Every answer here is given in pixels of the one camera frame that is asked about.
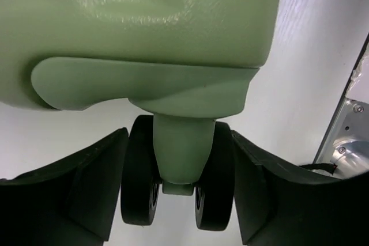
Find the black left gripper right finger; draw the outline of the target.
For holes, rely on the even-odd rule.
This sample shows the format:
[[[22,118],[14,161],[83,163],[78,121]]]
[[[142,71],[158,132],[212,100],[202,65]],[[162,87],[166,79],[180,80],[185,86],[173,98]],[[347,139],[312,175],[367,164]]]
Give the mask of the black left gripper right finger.
[[[235,205],[244,245],[367,245],[368,174],[336,179],[237,133]]]

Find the green hardshell suitcase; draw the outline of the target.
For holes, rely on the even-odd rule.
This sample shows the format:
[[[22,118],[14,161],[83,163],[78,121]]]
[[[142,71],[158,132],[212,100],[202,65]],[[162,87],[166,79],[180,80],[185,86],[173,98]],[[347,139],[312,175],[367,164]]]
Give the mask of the green hardshell suitcase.
[[[279,0],[1,0],[1,102],[78,111],[128,99],[121,211],[150,225],[157,189],[195,195],[202,230],[234,197],[231,130],[265,64]]]

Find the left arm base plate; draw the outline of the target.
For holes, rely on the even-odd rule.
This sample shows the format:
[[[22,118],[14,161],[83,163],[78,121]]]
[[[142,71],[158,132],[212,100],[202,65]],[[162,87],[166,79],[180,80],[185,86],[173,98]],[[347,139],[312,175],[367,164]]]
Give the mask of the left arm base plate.
[[[368,172],[368,39],[312,165],[312,171],[338,179]]]

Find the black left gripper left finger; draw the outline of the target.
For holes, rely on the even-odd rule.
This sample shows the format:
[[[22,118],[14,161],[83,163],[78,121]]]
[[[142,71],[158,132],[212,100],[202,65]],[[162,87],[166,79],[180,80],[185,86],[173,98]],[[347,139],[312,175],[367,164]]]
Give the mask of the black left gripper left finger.
[[[103,245],[110,238],[128,132],[1,180],[2,245]]]

